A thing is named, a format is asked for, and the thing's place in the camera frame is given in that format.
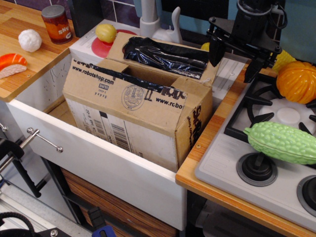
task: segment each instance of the black cable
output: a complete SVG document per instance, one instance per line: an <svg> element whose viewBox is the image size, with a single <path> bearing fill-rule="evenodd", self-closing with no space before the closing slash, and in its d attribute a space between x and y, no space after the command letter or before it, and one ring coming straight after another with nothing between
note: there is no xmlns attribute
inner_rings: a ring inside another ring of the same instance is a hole
<svg viewBox="0 0 316 237"><path fill-rule="evenodd" d="M2 225L4 223L3 219L10 218L10 217L22 220L27 225L27 227L29 228L32 237L36 237L36 233L35 233L34 227L32 226L31 222L25 216L23 216L23 215L21 215L19 213L16 213L16 212L3 212L3 213L0 213L0 225Z"/></svg>
<svg viewBox="0 0 316 237"><path fill-rule="evenodd" d="M271 25L273 25L273 26L274 26L275 28L277 28L278 30L282 30L282 29L284 29L284 28L287 26L287 14L286 14L284 8L281 6L281 4L280 4L279 2L277 2L276 4L278 5L278 7L282 10L282 12L283 12L283 14L284 14L283 24L282 24L281 26L278 26L278 25L274 22L274 20L273 20L273 18L272 18L272 14L271 14L272 11L270 11L270 14L269 14L269 17L268 17L268 21L269 21L269 23L270 23Z"/></svg>

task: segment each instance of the tin can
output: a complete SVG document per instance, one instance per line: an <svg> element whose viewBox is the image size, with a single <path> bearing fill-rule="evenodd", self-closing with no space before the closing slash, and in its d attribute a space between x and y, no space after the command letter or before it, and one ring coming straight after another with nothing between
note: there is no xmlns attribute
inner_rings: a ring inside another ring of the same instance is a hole
<svg viewBox="0 0 316 237"><path fill-rule="evenodd" d="M67 43L73 38L63 6L48 6L42 10L41 17L46 25L50 40L53 43Z"/></svg>

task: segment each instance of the wooden countertop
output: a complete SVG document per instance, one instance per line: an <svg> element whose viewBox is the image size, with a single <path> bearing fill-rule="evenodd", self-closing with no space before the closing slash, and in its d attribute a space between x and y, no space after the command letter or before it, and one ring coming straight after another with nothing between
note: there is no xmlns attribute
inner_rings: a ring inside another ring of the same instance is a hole
<svg viewBox="0 0 316 237"><path fill-rule="evenodd" d="M276 76L271 70L263 70L262 73L268 74L270 76ZM244 74L245 69L243 69L238 76L237 80L216 110L214 116L208 123L207 127L189 153L188 157L180 167L176 174L176 183L202 197L218 203L287 237L316 237L316 233L302 228L255 205L252 205L212 185L200 181L195 176L195 169L198 165L198 162L201 160L207 147L210 145L212 139L221 127L225 118L232 110L237 98L246 86L246 84L243 83Z"/></svg>
<svg viewBox="0 0 316 237"><path fill-rule="evenodd" d="M1 100L11 101L69 53L69 46L78 40L72 21L69 23L73 39L65 44L54 44L48 36L41 11L0 0L0 56L18 53L28 61L26 71L0 79ZM27 29L35 30L42 38L40 49L32 53L24 51L18 41L19 34Z"/></svg>

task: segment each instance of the metal drawer handle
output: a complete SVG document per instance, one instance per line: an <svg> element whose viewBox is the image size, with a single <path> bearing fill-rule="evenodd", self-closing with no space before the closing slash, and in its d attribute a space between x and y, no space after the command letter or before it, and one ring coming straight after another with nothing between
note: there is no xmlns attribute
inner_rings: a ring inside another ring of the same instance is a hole
<svg viewBox="0 0 316 237"><path fill-rule="evenodd" d="M1 123L0 123L0 128L1 128L2 132L7 132L9 129L7 126L2 125Z"/></svg>
<svg viewBox="0 0 316 237"><path fill-rule="evenodd" d="M43 139L45 142L51 144L53 147L56 148L58 153L62 153L63 152L63 148L60 146L56 146L55 144L53 144L52 142L48 141L46 138L42 137L41 135L39 135L40 131L38 129L34 130L33 128L29 127L27 129L27 133L30 133L33 137L37 136L40 139Z"/></svg>

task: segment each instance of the white ball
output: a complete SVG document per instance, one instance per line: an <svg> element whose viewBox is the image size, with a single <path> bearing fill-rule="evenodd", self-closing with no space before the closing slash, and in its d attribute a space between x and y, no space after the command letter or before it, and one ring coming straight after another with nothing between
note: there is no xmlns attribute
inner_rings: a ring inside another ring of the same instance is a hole
<svg viewBox="0 0 316 237"><path fill-rule="evenodd" d="M34 52L40 48L41 37L35 30L24 30L19 35L19 43L25 51Z"/></svg>

